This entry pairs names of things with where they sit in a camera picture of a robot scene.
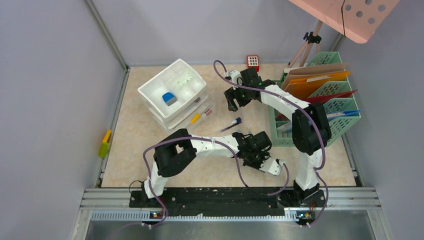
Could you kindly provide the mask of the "red cap small bottle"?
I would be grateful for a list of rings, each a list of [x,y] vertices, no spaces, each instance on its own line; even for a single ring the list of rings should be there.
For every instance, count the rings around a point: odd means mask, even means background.
[[[208,115],[210,115],[212,112],[213,112],[213,111],[209,108],[209,109],[207,109],[207,110],[203,113],[203,116],[208,116]]]

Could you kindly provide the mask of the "white plastic drawer organizer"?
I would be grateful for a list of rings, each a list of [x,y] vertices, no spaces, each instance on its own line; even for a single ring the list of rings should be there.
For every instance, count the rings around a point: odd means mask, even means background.
[[[153,118],[169,134],[193,127],[212,113],[206,81],[181,58],[137,91]]]

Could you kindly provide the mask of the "orange folder binder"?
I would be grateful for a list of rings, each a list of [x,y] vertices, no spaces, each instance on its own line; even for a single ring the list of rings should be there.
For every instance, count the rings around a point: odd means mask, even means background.
[[[306,99],[323,84],[331,81],[343,81],[350,74],[351,71],[340,71],[295,78],[283,90],[298,99]]]

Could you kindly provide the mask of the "red plastic folder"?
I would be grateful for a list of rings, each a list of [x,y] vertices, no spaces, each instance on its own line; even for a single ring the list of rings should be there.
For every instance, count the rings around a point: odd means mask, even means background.
[[[345,91],[345,92],[340,92],[340,93],[334,93],[334,94],[328,94],[328,95],[321,95],[321,96],[315,96],[315,97],[309,97],[309,98],[304,98],[303,101],[306,101],[308,103],[321,103],[324,104],[334,98],[348,98],[350,96],[352,96],[354,93],[356,93],[358,90],[350,90],[350,91]]]

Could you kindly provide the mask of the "green plastic file rack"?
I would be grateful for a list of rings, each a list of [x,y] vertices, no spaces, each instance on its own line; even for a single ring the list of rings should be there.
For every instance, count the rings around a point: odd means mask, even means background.
[[[307,66],[320,66],[327,64],[341,64],[342,59],[337,51],[324,51],[317,53]],[[329,81],[319,87],[311,94],[311,97],[322,97],[330,94],[339,94],[351,91],[352,87],[349,80],[346,78],[343,81]],[[341,137],[349,128],[351,128],[360,118],[361,111],[358,109],[357,102],[354,96],[336,97],[323,104],[327,114],[335,114],[339,112],[348,112],[348,115],[329,119],[329,126],[332,133],[327,145],[330,146],[334,141]],[[284,132],[278,127],[288,123],[287,120],[278,119],[280,113],[268,107],[268,118],[270,122],[270,139],[275,147],[293,147],[291,132]]]

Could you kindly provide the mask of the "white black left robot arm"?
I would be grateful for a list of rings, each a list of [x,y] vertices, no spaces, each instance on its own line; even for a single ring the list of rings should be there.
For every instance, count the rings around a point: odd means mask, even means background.
[[[278,176],[281,167],[271,157],[271,148],[271,140],[265,131],[255,135],[234,132],[225,136],[207,137],[191,135],[186,128],[179,129],[152,146],[153,164],[143,184],[141,200],[149,207],[156,206],[168,179],[180,174],[195,158],[238,158],[242,160],[242,166]]]

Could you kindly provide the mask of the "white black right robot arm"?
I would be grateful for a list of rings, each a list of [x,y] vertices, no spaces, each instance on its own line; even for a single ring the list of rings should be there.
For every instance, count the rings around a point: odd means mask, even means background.
[[[299,206],[307,206],[319,191],[318,171],[325,166],[326,146],[332,137],[324,106],[294,97],[273,80],[262,80],[254,67],[225,72],[222,79],[232,85],[224,93],[230,111],[236,112],[257,100],[289,119],[292,142],[300,152],[293,200]]]

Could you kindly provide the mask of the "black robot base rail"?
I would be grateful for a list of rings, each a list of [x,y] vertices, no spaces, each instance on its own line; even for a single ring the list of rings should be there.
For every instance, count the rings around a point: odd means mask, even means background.
[[[133,190],[130,194],[131,208],[161,208],[164,204],[168,209],[188,204],[264,204],[284,207],[322,207],[326,199],[323,190],[313,195],[301,196],[293,187],[287,187],[276,195],[270,195],[280,190],[279,187],[168,187],[158,199],[148,198],[145,191]]]

